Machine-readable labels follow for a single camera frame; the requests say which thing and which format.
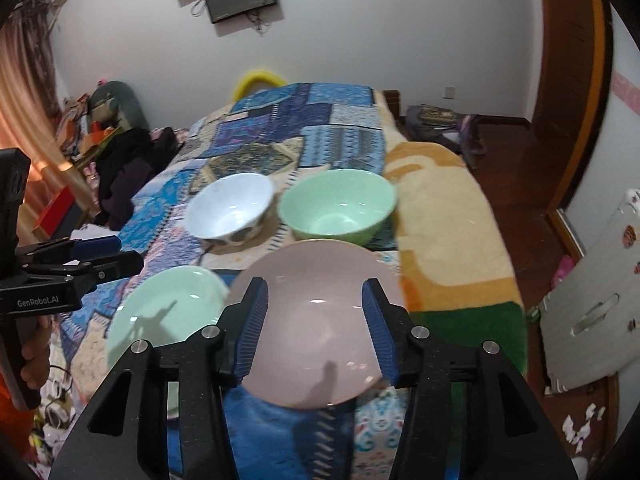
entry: pink wall stripe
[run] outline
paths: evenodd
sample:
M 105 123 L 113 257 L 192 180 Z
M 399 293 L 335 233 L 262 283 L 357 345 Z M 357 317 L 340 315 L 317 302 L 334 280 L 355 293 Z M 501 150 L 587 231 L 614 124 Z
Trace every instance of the pink wall stripe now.
M 619 72 L 614 72 L 611 78 L 611 91 L 622 99 L 636 114 L 640 115 L 640 88 Z

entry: green blanket section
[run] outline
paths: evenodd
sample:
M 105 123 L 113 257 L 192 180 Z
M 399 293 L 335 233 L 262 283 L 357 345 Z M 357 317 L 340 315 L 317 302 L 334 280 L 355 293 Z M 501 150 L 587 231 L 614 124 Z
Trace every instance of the green blanket section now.
M 477 347 L 495 341 L 521 373 L 527 371 L 527 323 L 517 303 L 412 312 L 411 319 L 452 344 Z

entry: bowl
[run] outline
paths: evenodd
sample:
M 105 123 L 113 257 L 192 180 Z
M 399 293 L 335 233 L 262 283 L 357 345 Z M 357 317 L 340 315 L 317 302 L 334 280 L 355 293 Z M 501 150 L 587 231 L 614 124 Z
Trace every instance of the bowl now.
M 303 240 L 332 238 L 365 245 L 396 206 L 396 190 L 363 170 L 329 170 L 287 190 L 280 219 Z
M 241 245 L 259 234 L 273 194 L 271 180 L 260 173 L 226 176 L 193 197 L 184 216 L 184 227 L 192 236 L 207 242 Z
M 293 243 L 238 274 L 226 303 L 239 303 L 255 277 L 266 280 L 269 305 L 242 380 L 249 393 L 287 408 L 325 408 L 380 380 L 362 284 L 377 278 L 392 304 L 404 299 L 398 278 L 373 253 L 337 240 Z
M 107 336 L 107 365 L 138 339 L 153 346 L 184 341 L 218 322 L 229 289 L 218 275 L 193 266 L 173 267 L 152 276 L 118 307 Z M 169 385 L 167 408 L 178 408 L 176 384 Z

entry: human hand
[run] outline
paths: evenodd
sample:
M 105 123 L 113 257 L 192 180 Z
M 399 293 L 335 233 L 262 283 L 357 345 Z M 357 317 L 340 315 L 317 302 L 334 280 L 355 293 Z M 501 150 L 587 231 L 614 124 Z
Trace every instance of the human hand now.
M 22 345 L 22 357 L 27 362 L 20 371 L 20 376 L 31 390 L 39 389 L 49 378 L 50 337 L 49 316 L 39 316 L 35 332 Z

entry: brown wooden door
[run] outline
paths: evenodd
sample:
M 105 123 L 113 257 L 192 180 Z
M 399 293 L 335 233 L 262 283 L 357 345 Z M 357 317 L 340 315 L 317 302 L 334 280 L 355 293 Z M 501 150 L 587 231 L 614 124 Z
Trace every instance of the brown wooden door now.
M 536 137 L 568 160 L 585 115 L 594 59 L 593 0 L 543 0 L 545 44 Z

